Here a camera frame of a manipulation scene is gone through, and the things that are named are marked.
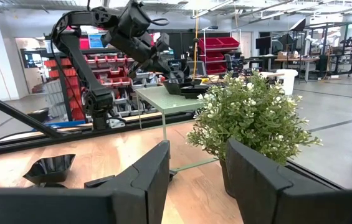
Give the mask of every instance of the table leg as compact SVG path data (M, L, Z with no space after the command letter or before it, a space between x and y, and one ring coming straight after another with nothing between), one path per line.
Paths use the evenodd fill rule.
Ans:
M305 80L306 82L308 81L308 69L310 68L310 62L306 62L306 74L305 74Z
M166 117L164 116L164 113L162 113L162 122L163 122L163 139L167 140L166 136Z
M269 58L269 65L267 66L267 71L269 72L271 70L271 58Z
M138 98L138 93L136 95L137 95L138 120L140 122L140 130L141 130L143 129L143 127L141 126L140 99Z

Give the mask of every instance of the green table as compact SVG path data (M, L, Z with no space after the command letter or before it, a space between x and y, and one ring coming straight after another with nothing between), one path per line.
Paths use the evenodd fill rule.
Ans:
M156 86L150 88L136 89L137 101L140 101L140 97L147 101L149 104L154 106L159 112L162 113L163 122L163 138L166 137L166 119L165 115L170 113L177 113L187 110L196 110L202 107L203 102L194 99L185 99L183 96L170 95L164 86ZM140 120L141 127L141 113L140 104L138 105L138 118Z

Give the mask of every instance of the white bin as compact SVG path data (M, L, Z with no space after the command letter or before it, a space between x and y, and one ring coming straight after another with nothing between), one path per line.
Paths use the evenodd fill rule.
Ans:
M294 69L278 69L277 73L284 74L283 76L278 77L278 79L283 80L283 90L285 91L285 94L292 95L295 76L298 75L298 72Z

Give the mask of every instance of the green leaves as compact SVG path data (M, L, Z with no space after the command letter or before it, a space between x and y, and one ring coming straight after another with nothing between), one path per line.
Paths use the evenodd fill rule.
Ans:
M268 85L257 72L246 82L230 75L224 80L225 88L212 86L204 97L204 108L187 135L189 144L225 159L226 141L235 138L280 164L300 152L299 144L321 145L300 127L308 122L296 113L301 97L283 95L280 83Z

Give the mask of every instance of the ceiling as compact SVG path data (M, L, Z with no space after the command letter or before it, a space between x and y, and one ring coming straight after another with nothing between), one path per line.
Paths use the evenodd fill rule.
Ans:
M146 11L154 11L162 14L167 12L178 12L184 15L193 15L193 9L203 10L218 5L225 0L147 0L144 1ZM234 17L235 14L242 14L252 10L260 9L285 0L238 0L235 4L229 4L215 11L207 13L205 16L227 16ZM106 5L114 11L122 10L128 0L91 0L91 7ZM309 6L313 2L309 0L296 0L288 4L272 7L265 11L247 16L262 17L275 12L286 11L288 9ZM49 13L51 10L75 10L85 9L87 0L0 0L0 11L9 9L41 9ZM296 14L332 14L332 13L352 13L351 1L333 1L321 6L309 7L297 11Z

